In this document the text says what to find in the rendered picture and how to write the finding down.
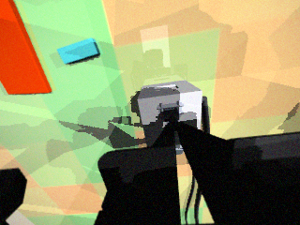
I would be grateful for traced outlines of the light blue rectangular block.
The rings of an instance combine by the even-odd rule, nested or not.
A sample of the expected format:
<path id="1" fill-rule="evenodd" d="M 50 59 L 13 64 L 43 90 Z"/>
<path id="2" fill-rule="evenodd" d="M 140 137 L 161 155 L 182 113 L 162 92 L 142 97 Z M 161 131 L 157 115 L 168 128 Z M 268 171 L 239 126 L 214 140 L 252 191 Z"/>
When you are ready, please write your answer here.
<path id="1" fill-rule="evenodd" d="M 100 55 L 96 40 L 89 38 L 57 49 L 64 64 L 72 64 L 96 55 Z"/>

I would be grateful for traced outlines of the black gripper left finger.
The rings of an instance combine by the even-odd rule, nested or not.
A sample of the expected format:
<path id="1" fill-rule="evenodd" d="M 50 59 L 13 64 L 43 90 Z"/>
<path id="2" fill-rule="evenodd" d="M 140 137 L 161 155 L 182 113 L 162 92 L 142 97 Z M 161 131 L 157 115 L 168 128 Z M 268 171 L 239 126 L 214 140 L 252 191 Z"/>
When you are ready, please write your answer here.
<path id="1" fill-rule="evenodd" d="M 178 205 L 181 220 L 173 123 L 151 146 L 109 151 L 97 166 L 107 190 L 110 184 L 166 180 L 171 206 Z"/>

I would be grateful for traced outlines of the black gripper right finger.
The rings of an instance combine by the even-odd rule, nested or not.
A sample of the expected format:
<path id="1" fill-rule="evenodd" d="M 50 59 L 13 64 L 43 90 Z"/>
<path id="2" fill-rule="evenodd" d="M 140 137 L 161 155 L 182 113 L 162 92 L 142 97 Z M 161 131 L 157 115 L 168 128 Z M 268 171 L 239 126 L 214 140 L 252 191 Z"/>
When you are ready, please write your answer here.
<path id="1" fill-rule="evenodd" d="M 176 122 L 178 137 L 214 223 L 232 223 L 242 164 L 300 157 L 300 131 L 228 140 Z"/>

